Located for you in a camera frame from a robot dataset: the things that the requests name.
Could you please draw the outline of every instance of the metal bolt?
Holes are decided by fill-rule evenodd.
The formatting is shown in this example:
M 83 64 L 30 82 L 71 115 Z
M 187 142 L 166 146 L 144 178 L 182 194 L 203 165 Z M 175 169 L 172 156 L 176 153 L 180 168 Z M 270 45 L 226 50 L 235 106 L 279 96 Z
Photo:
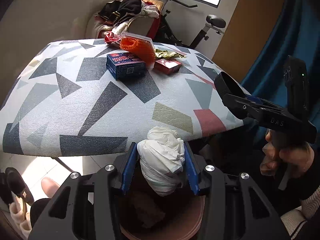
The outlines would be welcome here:
M 114 170 L 114 166 L 112 164 L 108 164 L 107 166 L 105 166 L 105 170 L 106 171 L 113 171 Z
M 73 172 L 70 174 L 70 178 L 72 178 L 72 179 L 76 179 L 78 177 L 79 177 L 79 173 L 77 173 L 77 172 Z
M 214 171 L 214 166 L 212 166 L 212 165 L 207 165 L 207 166 L 205 167 L 205 169 L 206 169 L 207 171 Z
M 245 172 L 241 173 L 240 176 L 241 176 L 242 179 L 248 179 L 249 178 L 249 174 L 245 173 Z

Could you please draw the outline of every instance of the small red cardboard box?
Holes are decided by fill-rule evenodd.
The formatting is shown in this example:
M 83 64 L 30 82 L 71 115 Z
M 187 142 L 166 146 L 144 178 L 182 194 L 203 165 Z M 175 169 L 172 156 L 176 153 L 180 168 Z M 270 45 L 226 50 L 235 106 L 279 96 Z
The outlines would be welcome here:
M 173 72 L 179 71 L 181 66 L 182 63 L 175 59 L 159 59 L 155 62 L 154 68 L 169 75 Z

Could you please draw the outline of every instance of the human hand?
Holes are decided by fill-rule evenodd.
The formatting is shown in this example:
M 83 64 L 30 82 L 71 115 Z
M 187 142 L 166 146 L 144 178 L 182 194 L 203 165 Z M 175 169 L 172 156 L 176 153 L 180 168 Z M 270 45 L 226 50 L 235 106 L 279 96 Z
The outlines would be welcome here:
M 292 178 L 299 178 L 312 165 L 314 159 L 314 152 L 310 145 L 305 142 L 301 147 L 289 147 L 277 150 L 272 145 L 271 133 L 266 135 L 268 142 L 262 149 L 266 155 L 260 164 L 260 172 L 262 175 L 273 176 L 276 174 L 280 162 L 292 164 Z

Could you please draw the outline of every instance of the table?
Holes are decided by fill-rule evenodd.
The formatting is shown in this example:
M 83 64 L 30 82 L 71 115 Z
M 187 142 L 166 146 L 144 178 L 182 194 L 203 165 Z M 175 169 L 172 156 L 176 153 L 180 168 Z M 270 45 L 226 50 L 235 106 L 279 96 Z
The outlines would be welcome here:
M 179 72 L 167 76 L 150 66 L 144 77 L 121 82 L 106 69 L 106 57 L 123 50 L 103 39 L 49 43 L 19 75 L 2 106 L 3 152 L 111 154 L 146 139 L 154 126 L 192 140 L 243 125 L 215 90 L 217 65 L 192 49 L 155 46 L 186 53 Z

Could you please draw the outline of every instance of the orange knitted item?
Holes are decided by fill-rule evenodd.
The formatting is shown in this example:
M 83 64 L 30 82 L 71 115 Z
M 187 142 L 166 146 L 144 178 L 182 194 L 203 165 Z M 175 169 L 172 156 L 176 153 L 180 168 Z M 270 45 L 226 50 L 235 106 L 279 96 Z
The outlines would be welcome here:
M 120 48 L 131 52 L 141 58 L 147 65 L 156 61 L 156 55 L 148 42 L 132 38 L 123 38 Z

